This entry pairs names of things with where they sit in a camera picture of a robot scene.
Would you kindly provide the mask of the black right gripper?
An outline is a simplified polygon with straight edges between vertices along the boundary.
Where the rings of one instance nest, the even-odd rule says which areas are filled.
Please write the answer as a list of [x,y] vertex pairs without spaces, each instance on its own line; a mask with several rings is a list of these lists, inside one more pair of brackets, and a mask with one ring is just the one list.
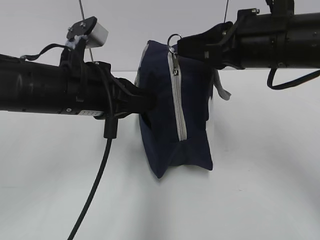
[[177,41],[178,55],[201,62],[214,62],[218,70],[226,67],[244,70],[239,31],[252,15],[251,8],[240,9],[235,22],[221,22],[205,32],[182,37]]

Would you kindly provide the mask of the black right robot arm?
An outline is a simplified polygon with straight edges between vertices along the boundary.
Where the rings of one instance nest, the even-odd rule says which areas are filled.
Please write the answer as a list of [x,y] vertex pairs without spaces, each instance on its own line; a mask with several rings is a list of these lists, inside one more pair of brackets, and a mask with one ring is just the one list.
[[178,40],[179,56],[222,70],[318,69],[320,14],[295,14],[292,0],[269,0],[270,13],[240,9],[235,22]]

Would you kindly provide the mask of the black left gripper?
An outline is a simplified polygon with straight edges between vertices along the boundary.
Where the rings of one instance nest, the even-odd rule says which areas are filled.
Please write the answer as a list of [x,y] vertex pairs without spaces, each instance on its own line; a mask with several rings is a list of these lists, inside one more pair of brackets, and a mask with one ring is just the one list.
[[59,97],[61,114],[123,119],[131,114],[144,115],[156,106],[152,91],[114,77],[109,63],[84,62],[85,47],[85,41],[62,46],[59,68],[65,79]]

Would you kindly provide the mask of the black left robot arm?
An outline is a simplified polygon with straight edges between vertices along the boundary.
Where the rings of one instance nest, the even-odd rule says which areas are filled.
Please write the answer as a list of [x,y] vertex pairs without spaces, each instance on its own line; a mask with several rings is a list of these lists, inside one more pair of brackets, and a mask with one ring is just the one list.
[[0,109],[104,120],[155,107],[152,91],[113,76],[109,63],[84,62],[83,54],[83,46],[64,46],[57,66],[38,63],[38,55],[1,55]]

